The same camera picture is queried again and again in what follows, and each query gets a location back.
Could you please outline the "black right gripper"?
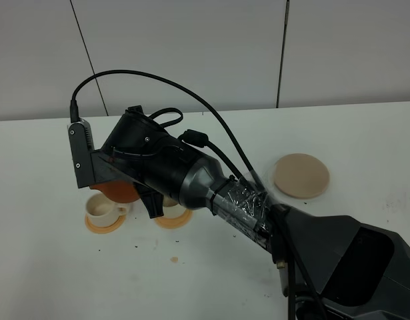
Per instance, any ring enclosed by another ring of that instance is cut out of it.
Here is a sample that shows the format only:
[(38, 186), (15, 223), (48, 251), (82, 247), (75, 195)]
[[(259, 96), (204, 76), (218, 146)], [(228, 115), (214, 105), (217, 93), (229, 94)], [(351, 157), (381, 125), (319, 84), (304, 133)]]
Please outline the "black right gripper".
[(164, 216), (164, 197), (188, 209), (205, 205), (204, 153), (170, 135), (157, 116), (128, 108), (103, 146), (91, 153), (93, 185), (134, 184), (150, 219)]

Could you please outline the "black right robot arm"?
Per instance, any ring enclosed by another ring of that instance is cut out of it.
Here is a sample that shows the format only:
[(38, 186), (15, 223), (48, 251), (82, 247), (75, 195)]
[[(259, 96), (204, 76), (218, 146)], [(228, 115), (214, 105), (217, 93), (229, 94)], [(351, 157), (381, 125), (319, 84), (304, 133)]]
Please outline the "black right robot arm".
[(207, 208), (281, 264), (296, 319), (410, 319), (410, 247), (396, 233), (346, 216), (316, 217), (276, 201), (254, 171), (242, 174), (204, 133), (168, 134), (130, 107), (100, 149), (95, 174), (134, 184), (150, 218), (169, 198)]

